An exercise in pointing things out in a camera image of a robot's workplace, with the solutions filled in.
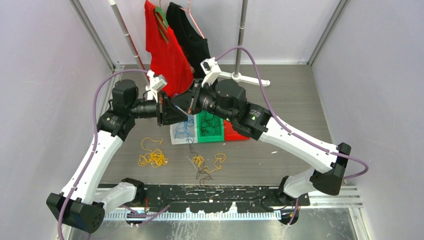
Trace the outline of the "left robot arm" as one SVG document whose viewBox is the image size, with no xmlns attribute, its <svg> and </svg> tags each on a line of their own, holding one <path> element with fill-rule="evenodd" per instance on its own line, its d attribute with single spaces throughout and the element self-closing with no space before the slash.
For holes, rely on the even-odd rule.
<svg viewBox="0 0 424 240">
<path fill-rule="evenodd" d="M 99 229 L 105 215 L 116 208 L 127 203 L 138 207 L 145 202 L 144 183 L 128 177 L 99 197 L 96 191 L 112 157 L 135 126 L 135 120 L 149 118 L 155 118 L 160 126 L 188 120 L 165 92 L 160 91 L 157 99 L 142 99 L 133 80 L 118 81 L 112 89 L 109 109 L 98 118 L 91 146 L 75 174 L 60 193 L 51 193 L 46 200 L 58 221 L 59 231 L 67 225 L 92 234 Z"/>
</svg>

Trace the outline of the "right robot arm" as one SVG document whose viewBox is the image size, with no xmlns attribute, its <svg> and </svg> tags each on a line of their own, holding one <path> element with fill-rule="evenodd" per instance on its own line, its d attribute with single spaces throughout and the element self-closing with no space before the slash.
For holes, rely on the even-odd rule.
<svg viewBox="0 0 424 240">
<path fill-rule="evenodd" d="M 330 144 L 293 128 L 269 109 L 249 102 L 246 90 L 235 81 L 202 85 L 196 79 L 171 102 L 190 115 L 205 111 L 226 120 L 238 134 L 277 146 L 307 162 L 311 169 L 281 181 L 277 192 L 281 204 L 291 205 L 313 191 L 330 196 L 340 193 L 350 147 L 345 143 Z"/>
</svg>

